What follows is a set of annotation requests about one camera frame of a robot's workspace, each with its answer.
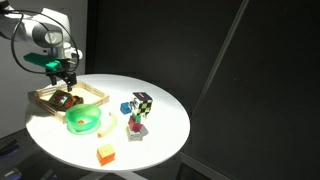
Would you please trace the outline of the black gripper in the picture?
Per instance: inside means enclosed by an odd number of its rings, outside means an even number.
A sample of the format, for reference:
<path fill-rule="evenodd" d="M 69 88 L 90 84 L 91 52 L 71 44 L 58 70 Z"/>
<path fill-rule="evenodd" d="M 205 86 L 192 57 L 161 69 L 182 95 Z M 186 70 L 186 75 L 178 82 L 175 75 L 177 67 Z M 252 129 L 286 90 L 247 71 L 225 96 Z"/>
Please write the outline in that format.
<path fill-rule="evenodd" d="M 72 86 L 77 83 L 76 79 L 76 63 L 71 59 L 57 59 L 45 65 L 46 74 L 49 76 L 51 85 L 57 85 L 56 77 L 65 79 L 67 91 L 72 90 Z"/>

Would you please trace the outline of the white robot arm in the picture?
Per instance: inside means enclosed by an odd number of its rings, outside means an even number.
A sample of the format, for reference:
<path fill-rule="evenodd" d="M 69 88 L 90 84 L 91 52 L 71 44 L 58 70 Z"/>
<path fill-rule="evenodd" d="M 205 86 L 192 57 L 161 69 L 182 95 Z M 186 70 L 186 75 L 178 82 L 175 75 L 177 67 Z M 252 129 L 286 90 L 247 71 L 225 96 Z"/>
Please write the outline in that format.
<path fill-rule="evenodd" d="M 10 41 L 10 50 L 16 64 L 27 72 L 39 72 L 25 67 L 18 59 L 15 43 L 25 42 L 42 48 L 43 54 L 29 53 L 23 59 L 44 68 L 43 74 L 56 85 L 60 78 L 66 83 L 67 91 L 77 83 L 75 70 L 82 59 L 70 33 L 69 18 L 60 12 L 43 8 L 41 12 L 14 9 L 7 0 L 0 2 L 0 35 Z"/>

